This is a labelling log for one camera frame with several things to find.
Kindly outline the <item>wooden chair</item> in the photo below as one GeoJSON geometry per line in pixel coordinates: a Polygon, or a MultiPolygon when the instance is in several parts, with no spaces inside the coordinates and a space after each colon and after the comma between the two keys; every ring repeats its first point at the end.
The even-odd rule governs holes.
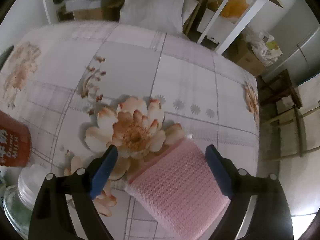
{"type": "Polygon", "coordinates": [[[290,97],[292,99],[293,105],[286,109],[285,111],[277,114],[276,116],[264,121],[262,124],[273,124],[277,123],[277,127],[286,126],[289,124],[294,124],[294,132],[296,135],[296,146],[297,152],[294,154],[289,154],[286,156],[280,156],[276,158],[265,158],[264,161],[276,162],[285,159],[291,159],[296,157],[304,157],[309,153],[313,153],[319,150],[319,147],[314,147],[311,149],[305,149],[304,147],[304,137],[305,137],[305,127],[303,119],[316,111],[319,111],[319,106],[301,114],[299,110],[303,107],[302,100],[298,91],[298,87],[295,82],[291,79],[288,70],[281,71],[276,77],[268,82],[264,82],[261,87],[262,90],[272,89],[272,85],[278,83],[279,87],[272,92],[272,95],[265,100],[263,100],[260,105],[262,107],[268,104],[275,104],[283,98],[290,97]]]}

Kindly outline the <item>white plastic bag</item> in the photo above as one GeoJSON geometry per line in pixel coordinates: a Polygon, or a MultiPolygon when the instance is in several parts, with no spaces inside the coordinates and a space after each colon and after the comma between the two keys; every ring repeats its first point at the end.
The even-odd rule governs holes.
{"type": "Polygon", "coordinates": [[[283,54],[274,37],[265,31],[257,33],[248,30],[245,40],[251,45],[254,55],[265,67],[277,62],[283,54]]]}

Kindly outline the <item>green clear plastic bottle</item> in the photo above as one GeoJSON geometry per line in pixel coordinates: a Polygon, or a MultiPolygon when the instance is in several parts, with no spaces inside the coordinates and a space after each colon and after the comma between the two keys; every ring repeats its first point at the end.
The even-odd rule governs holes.
{"type": "Polygon", "coordinates": [[[3,208],[10,224],[23,238],[28,239],[31,215],[37,195],[51,168],[32,164],[22,168],[16,185],[7,187],[3,208]]]}

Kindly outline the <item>white shelf table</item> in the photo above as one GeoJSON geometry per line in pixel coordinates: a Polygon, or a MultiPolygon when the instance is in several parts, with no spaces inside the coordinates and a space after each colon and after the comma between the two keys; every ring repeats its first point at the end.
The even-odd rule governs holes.
{"type": "Polygon", "coordinates": [[[118,21],[179,37],[198,34],[223,53],[267,3],[280,0],[43,0],[49,23],[118,21]]]}

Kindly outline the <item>cardboard box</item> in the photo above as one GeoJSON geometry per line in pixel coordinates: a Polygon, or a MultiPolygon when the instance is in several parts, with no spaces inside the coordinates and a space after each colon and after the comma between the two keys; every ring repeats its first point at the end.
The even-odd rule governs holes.
{"type": "Polygon", "coordinates": [[[247,47],[239,47],[232,54],[232,61],[255,77],[261,75],[266,68],[247,47]]]}

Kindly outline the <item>red drink can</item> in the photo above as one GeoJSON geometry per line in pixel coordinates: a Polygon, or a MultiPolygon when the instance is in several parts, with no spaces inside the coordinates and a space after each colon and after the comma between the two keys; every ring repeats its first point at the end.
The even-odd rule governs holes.
{"type": "Polygon", "coordinates": [[[1,111],[0,134],[1,166],[25,167],[31,153],[29,128],[1,111]]]}

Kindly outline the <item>orange plastic bag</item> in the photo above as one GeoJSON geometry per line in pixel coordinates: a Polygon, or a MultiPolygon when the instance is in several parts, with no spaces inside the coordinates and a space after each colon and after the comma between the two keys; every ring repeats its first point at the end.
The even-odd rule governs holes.
{"type": "MultiPolygon", "coordinates": [[[[212,1],[207,4],[207,7],[216,12],[221,3],[222,0],[212,1]]],[[[225,7],[220,12],[220,16],[225,18],[240,18],[248,7],[249,4],[246,0],[228,0],[225,7]]]]}

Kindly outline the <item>floral tablecloth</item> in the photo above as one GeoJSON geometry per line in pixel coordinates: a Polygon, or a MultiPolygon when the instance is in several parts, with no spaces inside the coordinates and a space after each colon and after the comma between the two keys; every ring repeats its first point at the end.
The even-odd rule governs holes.
{"type": "Polygon", "coordinates": [[[183,135],[213,144],[256,174],[255,77],[186,39],[115,22],[70,22],[27,33],[1,69],[1,110],[26,124],[30,162],[63,175],[110,144],[120,163],[103,221],[115,239],[172,239],[123,189],[126,175],[183,135]]]}

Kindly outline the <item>grey refrigerator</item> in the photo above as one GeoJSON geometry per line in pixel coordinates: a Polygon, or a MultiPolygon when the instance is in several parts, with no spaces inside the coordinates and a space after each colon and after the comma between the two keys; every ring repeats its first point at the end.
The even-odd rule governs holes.
{"type": "Polygon", "coordinates": [[[283,54],[261,75],[265,81],[285,69],[297,84],[319,73],[319,22],[305,0],[296,0],[271,34],[283,54]]]}

